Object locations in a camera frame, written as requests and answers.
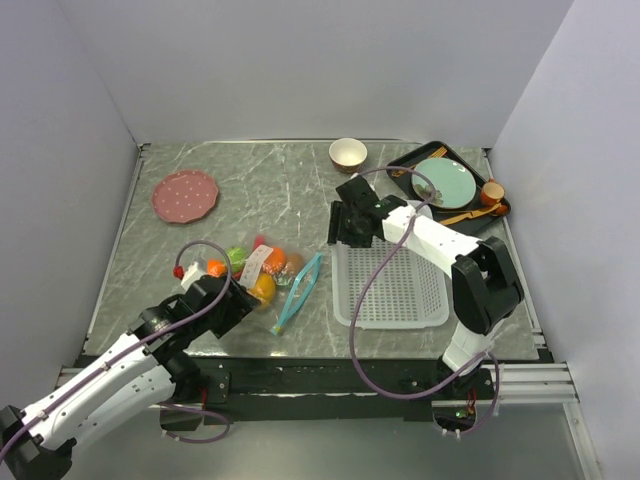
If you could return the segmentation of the yellow orange persimmon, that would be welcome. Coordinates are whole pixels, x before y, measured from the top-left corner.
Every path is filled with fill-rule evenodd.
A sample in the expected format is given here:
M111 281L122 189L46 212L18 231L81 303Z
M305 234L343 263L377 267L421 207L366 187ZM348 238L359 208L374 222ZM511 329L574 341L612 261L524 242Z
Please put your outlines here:
M249 290L249 293L258 299L263 306L270 305L276 294L274 278L267 273L260 273L254 287Z

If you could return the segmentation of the brown kiwi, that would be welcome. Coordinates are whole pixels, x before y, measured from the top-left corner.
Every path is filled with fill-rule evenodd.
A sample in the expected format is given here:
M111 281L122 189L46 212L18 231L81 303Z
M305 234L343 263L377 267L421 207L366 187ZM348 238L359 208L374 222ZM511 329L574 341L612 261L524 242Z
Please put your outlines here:
M305 266L304 257L299 253L291 253L283 269L286 275L296 276Z

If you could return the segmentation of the clear blue-zipper zip bag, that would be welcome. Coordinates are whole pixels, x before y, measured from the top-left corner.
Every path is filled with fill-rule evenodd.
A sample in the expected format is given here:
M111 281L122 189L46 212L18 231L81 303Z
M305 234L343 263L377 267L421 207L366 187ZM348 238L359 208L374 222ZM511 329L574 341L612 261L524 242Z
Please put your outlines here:
M259 313L273 314L270 331L280 336L310 297L320 276L323 254L312 253L283 241L258 234L224 249L230 265L220 256L205 261L214 277L230 273L258 300Z

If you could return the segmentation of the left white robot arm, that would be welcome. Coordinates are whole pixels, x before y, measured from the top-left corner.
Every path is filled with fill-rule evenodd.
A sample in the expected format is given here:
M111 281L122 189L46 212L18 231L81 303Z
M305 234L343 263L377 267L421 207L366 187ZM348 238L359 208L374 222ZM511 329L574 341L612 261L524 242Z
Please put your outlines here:
M236 281L205 275L143 310L107 351L45 398L1 411L1 460L17 479L61 479L74 449L147 407L184 402L206 384L186 353L221 337L259 306Z

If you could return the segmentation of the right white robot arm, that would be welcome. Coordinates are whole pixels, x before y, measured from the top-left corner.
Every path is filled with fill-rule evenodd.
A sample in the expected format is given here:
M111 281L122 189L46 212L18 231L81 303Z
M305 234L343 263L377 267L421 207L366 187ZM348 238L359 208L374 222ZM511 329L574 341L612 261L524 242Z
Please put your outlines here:
M473 384L471 370L493 342L495 330L524 300L524 289L504 242L458 233L395 195L378 197L363 176L355 174L336 188L331 205L328 243L369 248L377 238L397 252L404 247L450 278L458 324L442 355L439 390L460 398Z

